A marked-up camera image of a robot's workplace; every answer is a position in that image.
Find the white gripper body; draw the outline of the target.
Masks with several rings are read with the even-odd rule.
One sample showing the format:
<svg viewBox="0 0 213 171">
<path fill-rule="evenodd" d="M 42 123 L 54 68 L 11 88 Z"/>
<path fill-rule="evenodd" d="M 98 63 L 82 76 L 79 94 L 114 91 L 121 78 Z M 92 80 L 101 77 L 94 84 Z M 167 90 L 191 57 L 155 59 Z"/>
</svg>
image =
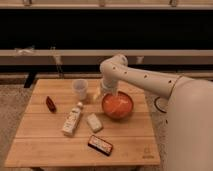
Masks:
<svg viewBox="0 0 213 171">
<path fill-rule="evenodd" d="M 115 94 L 117 92 L 118 82 L 117 81 L 109 81 L 105 78 L 100 80 L 100 84 L 97 87 L 93 100 L 99 100 L 106 94 Z"/>
</svg>

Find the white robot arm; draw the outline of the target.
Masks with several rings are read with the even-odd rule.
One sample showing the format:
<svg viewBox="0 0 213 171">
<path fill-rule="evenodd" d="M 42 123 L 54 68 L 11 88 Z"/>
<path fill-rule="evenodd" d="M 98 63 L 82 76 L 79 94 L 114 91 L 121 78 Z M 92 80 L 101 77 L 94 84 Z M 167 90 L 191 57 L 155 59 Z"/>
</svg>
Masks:
<svg viewBox="0 0 213 171">
<path fill-rule="evenodd" d="M 100 64 L 102 94 L 120 81 L 168 100 L 164 171 L 213 171 L 213 82 L 128 66 L 122 54 Z"/>
</svg>

